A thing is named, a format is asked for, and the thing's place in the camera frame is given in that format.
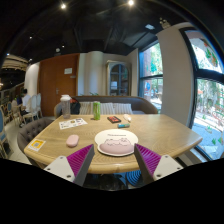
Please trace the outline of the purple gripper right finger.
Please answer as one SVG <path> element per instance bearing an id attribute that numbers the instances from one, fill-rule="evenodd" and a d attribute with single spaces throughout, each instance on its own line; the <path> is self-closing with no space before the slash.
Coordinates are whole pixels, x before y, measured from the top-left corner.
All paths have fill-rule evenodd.
<path id="1" fill-rule="evenodd" d="M 145 184 L 160 180 L 182 169 L 182 166 L 169 155 L 161 156 L 139 144 L 134 146 L 134 155 Z"/>

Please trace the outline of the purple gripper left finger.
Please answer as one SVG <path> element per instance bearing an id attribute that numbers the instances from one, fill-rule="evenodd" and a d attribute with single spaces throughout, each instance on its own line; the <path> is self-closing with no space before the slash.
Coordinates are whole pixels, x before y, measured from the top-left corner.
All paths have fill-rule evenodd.
<path id="1" fill-rule="evenodd" d="M 94 154 L 94 145 L 88 145 L 67 157 L 59 156 L 45 171 L 82 186 Z"/>

